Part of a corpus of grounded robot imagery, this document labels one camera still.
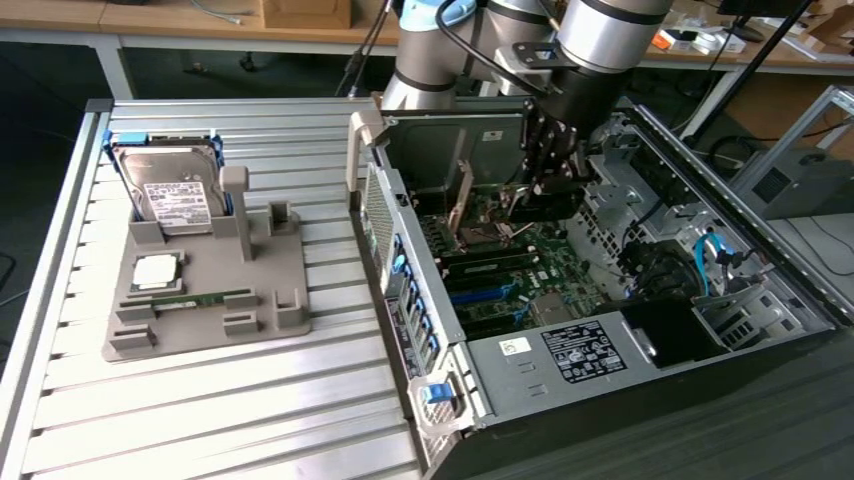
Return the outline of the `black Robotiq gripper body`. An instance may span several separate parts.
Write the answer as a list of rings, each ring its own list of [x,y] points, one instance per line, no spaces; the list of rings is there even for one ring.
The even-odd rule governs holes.
[[[567,127],[596,129],[610,117],[626,87],[626,72],[576,67],[554,70],[539,108]]]

